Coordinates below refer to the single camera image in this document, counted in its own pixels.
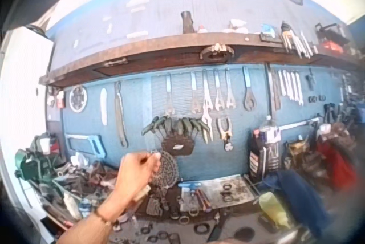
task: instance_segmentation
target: wrist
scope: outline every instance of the wrist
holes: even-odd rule
[[[109,197],[99,206],[98,213],[107,221],[114,223],[119,215],[126,209],[130,200],[121,197],[113,191]]]

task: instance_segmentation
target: hand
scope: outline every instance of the hand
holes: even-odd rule
[[[126,154],[121,162],[115,192],[131,201],[151,181],[160,168],[160,153],[139,151]]]

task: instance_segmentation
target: wrench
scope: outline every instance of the wrench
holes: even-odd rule
[[[247,67],[243,66],[244,71],[244,77],[245,77],[245,83],[246,83],[246,95],[244,99],[244,107],[247,111],[252,111],[256,107],[256,99],[253,95],[252,89],[251,89],[251,80],[249,75],[249,70]]]
[[[291,79],[293,80],[294,100],[299,102],[299,93],[298,93],[297,82],[295,81],[294,72],[291,72]]]
[[[289,92],[289,99],[290,100],[294,100],[294,95],[293,95],[293,88],[291,86],[291,77],[290,77],[290,73],[285,71],[286,73],[286,79],[287,79],[287,89]]]
[[[213,110],[212,100],[210,99],[209,87],[208,87],[208,76],[206,70],[203,70],[203,82],[204,82],[204,103],[203,103],[203,116],[201,121],[205,123],[210,129],[210,140],[213,141],[213,129],[212,129],[212,118],[208,114],[208,109]],[[203,137],[206,144],[208,144],[208,131],[203,130]]]
[[[278,71],[278,74],[279,74],[279,79],[280,79],[281,95],[286,96],[286,91],[285,91],[285,86],[284,86],[284,81],[283,81],[283,76],[281,74],[281,70]]]
[[[216,106],[216,110],[219,111],[220,108],[222,108],[222,110],[224,109],[224,102],[223,102],[223,97],[222,97],[222,92],[221,92],[221,85],[219,82],[219,72],[216,69],[214,69],[214,78],[216,80],[216,90],[217,90],[215,106]]]
[[[285,87],[286,87],[286,94],[289,97],[289,100],[293,100],[293,96],[290,94],[290,90],[289,90],[289,82],[287,81],[286,70],[283,70],[283,77],[284,77],[284,82],[285,82]]]
[[[231,108],[235,109],[236,108],[236,100],[234,99],[233,93],[232,93],[232,86],[230,83],[230,73],[229,73],[229,69],[227,68],[226,70],[226,81],[227,81],[227,90],[228,90],[228,94],[227,94],[227,109]]]
[[[298,85],[298,91],[299,91],[299,105],[303,106],[304,105],[304,101],[303,101],[303,92],[302,92],[301,78],[300,78],[298,72],[295,73],[295,76],[297,77],[297,85]]]
[[[198,98],[196,97],[196,77],[195,72],[191,72],[192,77],[192,112],[193,114],[200,113],[201,112],[201,106],[198,101]]]
[[[170,116],[175,114],[175,109],[173,108],[172,105],[171,74],[166,75],[166,93],[167,93],[166,115]]]
[[[206,70],[203,70],[203,84],[204,84],[204,103],[206,104],[207,110],[212,111],[213,103],[212,99],[210,98],[209,86],[208,86],[208,74],[206,73]]]

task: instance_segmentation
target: blue cloth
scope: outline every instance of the blue cloth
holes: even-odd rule
[[[318,193],[300,175],[293,170],[281,170],[266,176],[263,183],[271,190],[282,191],[294,218],[308,227],[314,237],[322,235],[330,217]]]

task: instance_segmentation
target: washer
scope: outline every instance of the washer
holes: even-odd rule
[[[190,217],[188,217],[187,215],[182,215],[180,218],[179,218],[179,223],[181,225],[187,225],[189,224],[190,222]]]
[[[165,240],[169,237],[169,234],[166,231],[159,231],[157,233],[157,237],[159,238],[159,240]]]
[[[141,234],[149,234],[151,232],[151,229],[148,227],[142,227],[141,228]]]
[[[208,234],[209,231],[210,231],[210,226],[208,223],[197,224],[194,226],[194,233],[196,233],[198,235]]]
[[[159,238],[156,236],[156,235],[150,235],[148,238],[147,238],[147,242],[150,242],[150,243],[156,243],[157,241],[159,240]]]

